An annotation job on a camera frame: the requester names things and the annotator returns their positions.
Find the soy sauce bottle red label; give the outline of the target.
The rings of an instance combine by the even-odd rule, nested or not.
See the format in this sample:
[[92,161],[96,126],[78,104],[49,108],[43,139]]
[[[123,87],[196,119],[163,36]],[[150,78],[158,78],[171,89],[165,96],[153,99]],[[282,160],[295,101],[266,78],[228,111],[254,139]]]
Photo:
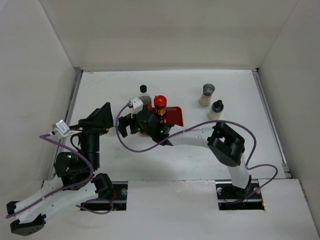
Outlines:
[[147,86],[143,84],[139,87],[139,90],[140,90],[139,99],[143,103],[143,108],[151,112],[152,111],[152,98],[147,93]]

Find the red lid sauce jar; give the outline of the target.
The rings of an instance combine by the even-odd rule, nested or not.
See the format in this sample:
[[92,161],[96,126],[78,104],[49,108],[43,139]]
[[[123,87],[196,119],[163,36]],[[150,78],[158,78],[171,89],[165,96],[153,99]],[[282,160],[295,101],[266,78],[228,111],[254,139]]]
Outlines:
[[167,112],[167,98],[164,95],[156,95],[153,103],[156,116],[164,120]]

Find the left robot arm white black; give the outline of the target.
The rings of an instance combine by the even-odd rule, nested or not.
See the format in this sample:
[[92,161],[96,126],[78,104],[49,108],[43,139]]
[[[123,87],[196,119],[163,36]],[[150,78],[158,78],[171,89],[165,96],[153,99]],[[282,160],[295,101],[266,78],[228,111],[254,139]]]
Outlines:
[[55,175],[32,196],[6,205],[12,234],[29,236],[44,228],[46,221],[70,207],[85,210],[90,201],[106,200],[114,207],[116,191],[106,173],[95,174],[100,167],[100,136],[114,126],[111,104],[106,102],[76,125],[64,120],[52,125],[40,138],[61,148],[54,163]]

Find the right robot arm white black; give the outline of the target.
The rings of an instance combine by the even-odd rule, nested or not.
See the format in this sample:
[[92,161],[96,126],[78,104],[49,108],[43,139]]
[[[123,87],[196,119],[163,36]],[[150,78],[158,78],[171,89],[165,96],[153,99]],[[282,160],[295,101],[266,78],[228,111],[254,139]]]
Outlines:
[[142,132],[150,137],[156,146],[184,145],[211,150],[215,158],[227,167],[233,194],[243,198],[250,192],[252,177],[243,160],[245,139],[231,126],[247,129],[229,120],[209,120],[185,128],[161,121],[148,110],[126,116],[117,115],[115,119],[115,130],[119,140],[128,136],[127,127],[129,127],[131,134]]

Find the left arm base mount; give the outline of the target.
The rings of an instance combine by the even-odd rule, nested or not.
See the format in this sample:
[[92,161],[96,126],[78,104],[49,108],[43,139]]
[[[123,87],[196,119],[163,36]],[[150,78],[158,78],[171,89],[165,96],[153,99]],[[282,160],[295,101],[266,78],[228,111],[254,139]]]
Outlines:
[[81,203],[81,207],[94,212],[107,212],[110,211],[112,205],[109,203],[112,200],[113,211],[126,211],[127,210],[127,196],[128,196],[128,182],[127,181],[114,181],[114,191],[107,200],[91,200],[86,203]]

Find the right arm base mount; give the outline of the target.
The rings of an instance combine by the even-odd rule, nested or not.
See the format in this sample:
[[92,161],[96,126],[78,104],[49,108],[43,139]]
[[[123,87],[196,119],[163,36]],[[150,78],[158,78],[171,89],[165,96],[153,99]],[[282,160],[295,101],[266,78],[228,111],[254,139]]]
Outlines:
[[265,210],[260,190],[248,197],[249,194],[260,187],[257,180],[251,182],[246,193],[237,193],[231,181],[216,181],[215,187],[218,208],[221,211]]

